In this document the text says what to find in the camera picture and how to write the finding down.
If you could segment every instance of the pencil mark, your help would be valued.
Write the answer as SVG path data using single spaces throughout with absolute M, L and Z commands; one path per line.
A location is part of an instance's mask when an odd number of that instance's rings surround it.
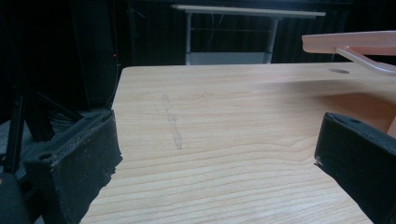
M 177 129 L 177 116 L 171 113 L 172 105 L 167 95 L 163 96 L 163 106 L 165 107 L 166 116 L 168 117 L 169 127 L 171 128 L 174 137 L 175 146 L 177 149 L 182 149 L 181 134 Z

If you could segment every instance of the table leg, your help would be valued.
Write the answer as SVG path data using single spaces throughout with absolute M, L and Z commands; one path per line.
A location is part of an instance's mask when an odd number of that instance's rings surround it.
M 192 13 L 187 13 L 187 33 L 186 33 L 186 65 L 191 65 L 191 17 Z
M 271 63 L 272 61 L 278 21 L 279 18 L 271 19 L 271 27 L 270 27 L 271 32 L 270 32 L 270 36 L 268 37 L 267 49 L 265 51 L 265 53 L 268 54 L 268 57 L 264 57 L 266 59 L 265 63 Z

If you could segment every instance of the pink plastic object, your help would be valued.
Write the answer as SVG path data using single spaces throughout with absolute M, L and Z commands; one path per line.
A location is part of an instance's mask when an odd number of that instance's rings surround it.
M 303 35 L 303 49 L 310 53 L 338 53 L 375 73 L 396 76 L 396 66 L 364 56 L 396 55 L 396 31 Z

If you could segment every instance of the dark background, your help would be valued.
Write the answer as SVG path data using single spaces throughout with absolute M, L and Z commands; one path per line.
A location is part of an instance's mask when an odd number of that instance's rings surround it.
M 255 7 L 326 12 L 325 17 L 283 19 L 278 24 L 272 63 L 339 62 L 344 58 L 305 53 L 302 35 L 395 30 L 393 0 L 0 0 L 3 28 L 14 50 L 0 50 L 0 123 L 27 77 L 32 90 L 76 110 L 110 108 L 121 69 L 185 63 L 186 15 L 174 4 Z M 193 31 L 192 51 L 264 51 L 269 20 L 263 17 L 197 15 L 192 26 L 264 32 Z M 376 57 L 394 63 L 394 57 Z M 21 66 L 8 63 L 18 60 Z

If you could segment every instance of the wooden tabletop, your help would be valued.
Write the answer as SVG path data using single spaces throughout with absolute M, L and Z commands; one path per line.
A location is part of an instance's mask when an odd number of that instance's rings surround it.
M 82 223 L 371 223 L 314 165 L 325 112 L 386 131 L 396 78 L 354 63 L 123 70 L 123 161 Z

